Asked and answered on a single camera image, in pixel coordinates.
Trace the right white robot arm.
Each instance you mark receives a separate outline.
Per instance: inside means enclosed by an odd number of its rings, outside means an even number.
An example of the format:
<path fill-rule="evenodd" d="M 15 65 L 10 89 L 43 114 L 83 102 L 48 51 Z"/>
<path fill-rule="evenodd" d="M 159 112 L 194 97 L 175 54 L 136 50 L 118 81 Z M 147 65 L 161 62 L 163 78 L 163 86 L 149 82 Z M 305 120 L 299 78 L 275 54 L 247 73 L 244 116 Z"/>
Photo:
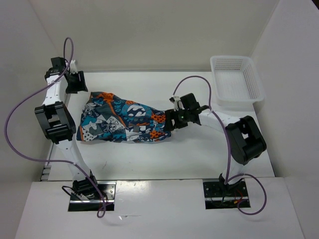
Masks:
<path fill-rule="evenodd" d="M 201 106 L 194 94 L 169 99 L 173 109 L 165 111 L 165 129 L 173 131 L 189 122 L 224 133 L 227 144 L 227 166 L 218 180 L 219 192 L 231 195 L 241 181 L 244 167 L 267 149 L 266 142 L 251 116 L 238 118 L 213 111 L 210 105 Z"/>

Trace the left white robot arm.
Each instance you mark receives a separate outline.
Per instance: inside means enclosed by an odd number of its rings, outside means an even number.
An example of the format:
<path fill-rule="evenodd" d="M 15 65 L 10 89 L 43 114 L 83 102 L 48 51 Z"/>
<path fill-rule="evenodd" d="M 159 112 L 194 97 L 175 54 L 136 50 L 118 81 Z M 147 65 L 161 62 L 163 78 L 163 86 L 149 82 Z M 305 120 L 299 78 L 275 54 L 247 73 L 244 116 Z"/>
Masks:
<path fill-rule="evenodd" d="M 51 59 L 52 67 L 45 73 L 48 85 L 45 99 L 41 106 L 34 110 L 35 116 L 45 137 L 51 140 L 63 153 L 65 160 L 70 161 L 72 190 L 79 197 L 97 199 L 100 187 L 84 162 L 76 144 L 76 124 L 64 101 L 67 94 L 88 91 L 83 71 L 78 71 L 76 62 L 62 57 Z"/>

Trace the colourful patterned shorts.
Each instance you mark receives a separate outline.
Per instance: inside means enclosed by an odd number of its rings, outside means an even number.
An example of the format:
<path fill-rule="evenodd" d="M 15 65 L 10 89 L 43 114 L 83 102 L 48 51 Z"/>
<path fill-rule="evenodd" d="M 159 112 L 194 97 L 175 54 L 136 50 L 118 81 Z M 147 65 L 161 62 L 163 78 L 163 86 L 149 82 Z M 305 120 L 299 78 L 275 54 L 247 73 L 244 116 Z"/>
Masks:
<path fill-rule="evenodd" d="M 164 126 L 164 111 L 112 93 L 91 92 L 82 110 L 76 139 L 84 142 L 158 142 L 171 137 L 171 132 Z"/>

